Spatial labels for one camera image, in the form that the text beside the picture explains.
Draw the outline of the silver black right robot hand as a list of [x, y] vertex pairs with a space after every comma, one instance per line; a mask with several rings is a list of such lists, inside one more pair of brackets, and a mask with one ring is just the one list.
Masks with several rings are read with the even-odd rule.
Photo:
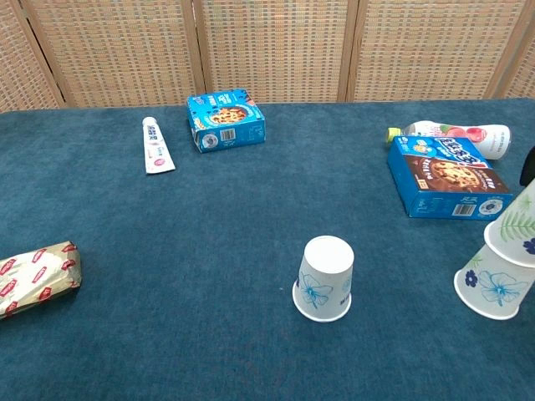
[[524, 161], [522, 172], [519, 179], [519, 185], [527, 187], [535, 178], [535, 147], [528, 152]]

